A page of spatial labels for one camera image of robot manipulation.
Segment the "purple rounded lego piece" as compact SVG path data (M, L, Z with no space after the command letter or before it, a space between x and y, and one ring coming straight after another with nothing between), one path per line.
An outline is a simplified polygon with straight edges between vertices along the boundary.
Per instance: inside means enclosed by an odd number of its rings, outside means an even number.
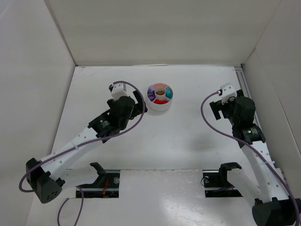
M155 94L154 93L148 93L148 99L152 102L154 101L156 98Z

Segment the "red lego brick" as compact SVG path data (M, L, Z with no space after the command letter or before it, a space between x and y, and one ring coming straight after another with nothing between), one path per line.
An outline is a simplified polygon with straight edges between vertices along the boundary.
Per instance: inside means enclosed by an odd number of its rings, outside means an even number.
M157 105L164 105L164 104L168 103L168 101L166 101L166 100L159 100L159 99L156 98L156 99L153 101L153 103L155 103L155 104L157 104Z

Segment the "orange round lego piece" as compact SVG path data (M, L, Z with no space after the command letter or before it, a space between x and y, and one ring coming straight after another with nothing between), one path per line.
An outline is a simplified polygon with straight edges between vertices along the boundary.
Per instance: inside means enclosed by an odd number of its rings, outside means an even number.
M156 83L153 86L154 86L154 88L157 88L157 87L164 87L164 88L166 88L167 87L167 85L164 84L164 83Z

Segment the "teal lego brick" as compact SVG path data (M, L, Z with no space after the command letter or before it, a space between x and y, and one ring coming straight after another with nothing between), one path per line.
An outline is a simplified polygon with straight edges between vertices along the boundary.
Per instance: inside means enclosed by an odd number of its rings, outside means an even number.
M173 91L171 89L166 88L166 97L172 99Z

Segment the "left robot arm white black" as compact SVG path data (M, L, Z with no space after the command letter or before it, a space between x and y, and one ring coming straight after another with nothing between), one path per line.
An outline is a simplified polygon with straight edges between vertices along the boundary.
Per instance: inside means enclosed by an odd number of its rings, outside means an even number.
M71 169L71 165L88 152L98 148L109 139L129 132L127 124L147 111L140 91L135 98L122 91L119 99L110 99L109 110L93 119L84 130L63 148L41 160L31 158L25 165L26 180L41 203L54 200L61 191L84 184L99 185L104 180L105 170L97 162L87 168Z

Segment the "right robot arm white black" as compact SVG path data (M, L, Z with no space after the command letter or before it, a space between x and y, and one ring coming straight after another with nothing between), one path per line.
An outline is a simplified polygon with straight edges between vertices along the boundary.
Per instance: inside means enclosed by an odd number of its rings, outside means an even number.
M236 91L231 84L222 86L216 94L219 101L211 102L215 119L225 118L232 126L232 134L215 131L237 141L249 161L254 183L236 162L221 164L218 179L223 186L234 186L248 201L258 226L299 226L301 200L294 198L288 184L277 173L270 157L265 136L254 123L255 103Z

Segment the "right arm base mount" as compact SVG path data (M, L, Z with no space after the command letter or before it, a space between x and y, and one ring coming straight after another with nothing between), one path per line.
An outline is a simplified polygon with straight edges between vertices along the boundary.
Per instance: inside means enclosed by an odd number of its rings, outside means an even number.
M242 197L241 193L228 182L227 173L232 169L242 169L236 162L223 163L219 169L202 170L201 185L206 198Z

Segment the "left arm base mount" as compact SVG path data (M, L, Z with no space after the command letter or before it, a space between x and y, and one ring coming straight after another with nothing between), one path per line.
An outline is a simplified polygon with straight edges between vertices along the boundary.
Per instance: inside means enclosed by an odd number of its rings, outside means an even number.
M102 166L93 162L90 164L97 172L97 178L90 184L79 187L84 198L119 198L120 170L104 170Z

